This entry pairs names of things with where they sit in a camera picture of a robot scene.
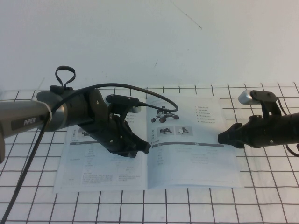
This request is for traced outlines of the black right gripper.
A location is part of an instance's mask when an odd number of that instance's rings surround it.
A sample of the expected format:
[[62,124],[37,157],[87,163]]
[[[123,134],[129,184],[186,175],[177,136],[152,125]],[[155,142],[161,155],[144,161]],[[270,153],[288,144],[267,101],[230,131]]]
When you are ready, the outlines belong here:
[[260,148],[288,143],[288,117],[252,115],[245,125],[233,124],[228,130],[218,134],[218,143],[244,148],[245,144]]

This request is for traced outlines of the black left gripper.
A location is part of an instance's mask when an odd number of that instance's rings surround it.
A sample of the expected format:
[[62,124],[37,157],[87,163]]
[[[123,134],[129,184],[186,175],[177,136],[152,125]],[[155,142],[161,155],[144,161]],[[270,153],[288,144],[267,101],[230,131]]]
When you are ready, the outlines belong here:
[[91,120],[78,126],[110,153],[135,158],[138,152],[149,153],[151,145],[134,134],[125,120],[130,109],[138,106],[138,99],[109,95],[105,102],[99,90],[88,95]]

